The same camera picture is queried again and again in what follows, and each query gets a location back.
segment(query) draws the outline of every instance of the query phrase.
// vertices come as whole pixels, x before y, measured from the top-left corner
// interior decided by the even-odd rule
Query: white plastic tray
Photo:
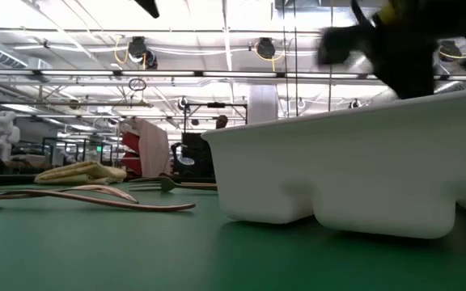
[[[466,91],[203,137],[235,220],[438,238],[466,198]]]

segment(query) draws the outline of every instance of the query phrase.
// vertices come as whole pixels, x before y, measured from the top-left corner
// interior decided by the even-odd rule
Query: ceiling
[[[13,56],[40,59],[51,69],[141,70],[142,64],[123,60],[131,37],[145,36],[147,47],[158,59],[158,70],[328,72],[329,68],[320,69],[315,65],[319,31],[331,25],[354,24],[349,1],[295,0],[295,17],[293,1],[286,2],[283,13],[281,2],[272,0],[158,0],[161,16],[153,19],[132,0],[36,0],[33,3],[0,0],[0,46]],[[367,15],[382,2],[361,1]],[[273,39],[277,56],[286,51],[286,57],[274,62],[274,69],[271,61],[261,59],[252,49],[260,37]],[[460,47],[466,48],[464,40],[458,41]],[[371,71],[365,57],[355,53],[350,60],[348,65],[333,70],[344,74]],[[437,70],[462,74],[458,66],[451,64],[440,64]],[[108,103],[82,106],[76,110],[67,106],[37,109],[58,114],[180,116],[177,102],[183,96],[194,103],[246,103],[250,86],[258,85],[249,78],[149,77],[144,78],[149,85],[144,91],[133,92],[127,86],[129,80],[55,76],[49,78],[50,82],[40,83],[22,76],[0,76],[0,93],[6,94],[0,99],[9,101],[11,96],[44,101],[46,97],[47,102],[77,99],[84,103]],[[366,102],[388,99],[392,95],[378,80],[315,82],[290,78],[273,80],[269,85],[276,86],[278,96],[285,104],[280,111],[281,118],[295,116],[296,106],[300,115],[308,115],[346,109],[356,98]],[[154,107],[124,106],[142,100]],[[286,102],[290,102],[290,112],[286,112]],[[244,123],[243,108],[238,112],[231,108],[201,108],[193,116],[202,117],[202,122],[190,128],[213,129],[214,122],[206,117],[219,114],[231,117],[230,126]],[[71,122],[62,118],[57,120]],[[101,120],[95,124],[95,120],[87,119],[83,123],[107,126]],[[182,127],[182,120],[171,123],[157,120],[155,123],[170,133],[178,133]]]

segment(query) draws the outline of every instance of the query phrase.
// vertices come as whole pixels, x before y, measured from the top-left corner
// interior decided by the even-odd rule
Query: pipe
[[[180,113],[179,110],[177,110],[177,108],[168,101],[167,97],[165,97],[165,95],[158,88],[152,86],[150,89],[168,106],[168,108],[170,108],[172,113]]]
[[[224,22],[224,47],[226,49],[226,63],[227,70],[232,71],[232,61],[231,61],[231,44],[230,44],[230,28],[227,22],[227,0],[222,0],[222,19]]]
[[[28,5],[30,8],[32,8],[37,13],[44,16],[57,29],[58,32],[60,32],[63,36],[65,36],[67,40],[69,40],[72,44],[74,44],[74,46],[82,50],[90,59],[96,61],[99,65],[103,66],[105,69],[108,68],[107,66],[100,63],[100,61],[98,61],[98,59],[93,53],[87,51],[75,38],[73,38],[73,36],[71,36],[68,32],[62,29],[62,27],[60,27],[53,19],[49,18],[38,6],[36,6],[35,4],[27,0],[21,0],[21,1],[25,3],[26,5]]]
[[[81,102],[81,103],[70,103],[70,102],[7,102],[0,101],[0,105],[25,105],[25,106],[123,106],[123,107],[145,107],[144,103],[109,103],[109,102]]]
[[[299,84],[316,84],[316,85],[325,85],[328,84],[328,78],[299,78]],[[157,86],[157,87],[174,87],[174,86],[206,86],[211,83],[216,82],[225,82],[229,83],[230,80],[226,78],[220,79],[209,79],[207,78],[204,81],[200,82],[172,82],[172,81],[146,81],[147,86]],[[280,84],[284,83],[285,79],[262,79],[262,78],[236,78],[235,83],[249,83],[256,85],[271,85],[271,84]],[[104,80],[68,80],[68,79],[52,79],[47,83],[36,82],[32,80],[16,79],[8,80],[7,78],[0,79],[1,84],[12,84],[16,86],[128,86],[129,80],[116,80],[110,81],[108,78]],[[336,79],[337,85],[383,85],[383,83],[378,79]]]
[[[0,33],[23,33],[26,35],[30,35],[31,33],[54,33],[58,32],[55,29],[48,29],[48,28],[26,28],[23,29],[21,27],[0,27]],[[69,34],[87,34],[87,30],[85,29],[66,29],[64,32]],[[101,30],[90,30],[91,34],[96,35],[123,35],[127,36],[149,36],[150,38],[155,37],[155,34],[217,34],[222,35],[224,31],[222,30],[191,30],[191,29],[150,29],[150,30],[121,30],[121,29],[107,29],[104,32]],[[279,36],[283,36],[283,31],[273,31],[273,30],[230,30],[229,33],[231,34],[244,34],[244,35],[253,35],[253,37],[260,37],[260,35],[266,37],[273,37],[278,38]],[[318,31],[302,31],[297,32],[299,37],[312,37],[312,38],[320,38],[321,33]]]

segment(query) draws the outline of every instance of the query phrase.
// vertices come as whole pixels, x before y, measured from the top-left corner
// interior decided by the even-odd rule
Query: cable
[[[126,49],[126,52],[125,52],[125,59],[123,61],[120,60],[120,58],[118,57],[117,48],[118,48],[118,43],[119,42],[120,42],[120,37],[117,37],[116,38],[116,46],[114,47],[114,58],[120,64],[125,64],[127,62],[127,59],[129,58],[129,44],[130,44],[130,42],[127,43],[127,49]]]
[[[450,54],[443,53],[441,49],[438,50],[438,53],[444,57],[450,57],[454,59],[466,59],[466,56],[451,56]]]
[[[281,58],[282,58],[283,56],[285,56],[285,54],[286,54],[286,52],[285,52],[285,50],[284,50],[283,53],[282,53],[281,55],[279,55],[277,58],[272,57],[272,58],[268,59],[268,58],[262,57],[262,56],[258,53],[257,49],[258,49],[258,43],[255,43],[255,53],[256,53],[256,55],[257,55],[260,59],[262,59],[262,60],[264,60],[264,61],[270,61],[270,62],[272,62],[272,63],[273,63],[273,72],[276,71],[276,68],[275,68],[275,66],[274,66],[274,62],[277,61],[277,60],[279,60],[279,59],[281,59]]]
[[[286,48],[286,38],[285,38],[285,3],[282,0],[282,13],[283,13],[283,50],[284,52],[287,50]],[[289,118],[290,114],[290,104],[289,104],[289,72],[287,68],[287,55],[285,55],[285,84],[286,84],[286,93],[287,93],[287,118]]]

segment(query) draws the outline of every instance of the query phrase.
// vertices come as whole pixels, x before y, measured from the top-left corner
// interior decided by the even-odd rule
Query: desk
[[[37,198],[0,201],[0,290],[466,290],[466,212],[422,241],[234,222],[216,195],[135,192],[140,213]]]

